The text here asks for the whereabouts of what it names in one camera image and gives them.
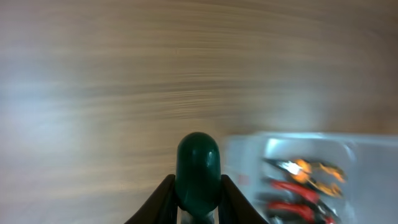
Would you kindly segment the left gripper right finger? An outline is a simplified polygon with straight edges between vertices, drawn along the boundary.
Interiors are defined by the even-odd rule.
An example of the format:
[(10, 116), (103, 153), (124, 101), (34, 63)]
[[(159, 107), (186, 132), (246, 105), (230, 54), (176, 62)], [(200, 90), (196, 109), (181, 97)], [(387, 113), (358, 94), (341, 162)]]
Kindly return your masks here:
[(249, 203), (228, 175), (221, 175), (219, 224), (268, 224)]

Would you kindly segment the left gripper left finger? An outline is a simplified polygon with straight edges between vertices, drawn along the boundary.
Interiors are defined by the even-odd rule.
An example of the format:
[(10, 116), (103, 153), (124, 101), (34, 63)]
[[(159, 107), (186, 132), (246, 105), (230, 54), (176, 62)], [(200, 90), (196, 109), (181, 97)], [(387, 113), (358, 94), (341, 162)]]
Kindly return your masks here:
[(125, 224), (176, 224), (175, 175), (169, 174)]

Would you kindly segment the green handle screwdriver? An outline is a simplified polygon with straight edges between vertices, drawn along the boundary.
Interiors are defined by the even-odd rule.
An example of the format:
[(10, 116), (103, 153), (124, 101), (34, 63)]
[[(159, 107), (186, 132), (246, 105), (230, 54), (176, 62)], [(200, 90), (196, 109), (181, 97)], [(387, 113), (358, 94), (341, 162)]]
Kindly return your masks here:
[(177, 148), (175, 193), (179, 207), (192, 216), (193, 223), (211, 223), (221, 200), (220, 152), (208, 134), (186, 135)]

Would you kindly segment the red handle wire stripper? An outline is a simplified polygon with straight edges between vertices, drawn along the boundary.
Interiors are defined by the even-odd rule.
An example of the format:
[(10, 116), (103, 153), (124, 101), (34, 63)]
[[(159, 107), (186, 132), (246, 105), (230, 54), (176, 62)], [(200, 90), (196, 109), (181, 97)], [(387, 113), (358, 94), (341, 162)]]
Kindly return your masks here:
[(273, 189), (294, 195), (293, 199), (267, 202), (266, 217), (272, 222), (280, 220), (282, 223), (336, 224), (341, 221), (338, 215), (321, 200), (316, 191), (300, 184), (281, 180), (271, 180), (270, 185)]

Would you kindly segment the orange black needle-nose pliers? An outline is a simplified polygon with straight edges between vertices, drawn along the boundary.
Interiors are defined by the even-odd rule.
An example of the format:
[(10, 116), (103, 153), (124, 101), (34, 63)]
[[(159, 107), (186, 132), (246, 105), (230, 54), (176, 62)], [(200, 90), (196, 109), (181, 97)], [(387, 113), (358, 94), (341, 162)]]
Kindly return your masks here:
[(338, 166), (323, 161), (308, 161), (305, 159), (268, 159), (263, 158), (264, 162), (287, 173), (294, 181), (311, 186), (314, 189), (331, 197), (343, 197), (342, 189), (336, 184), (325, 184), (313, 177), (316, 171), (322, 171), (333, 176), (339, 182), (346, 182), (346, 174)]

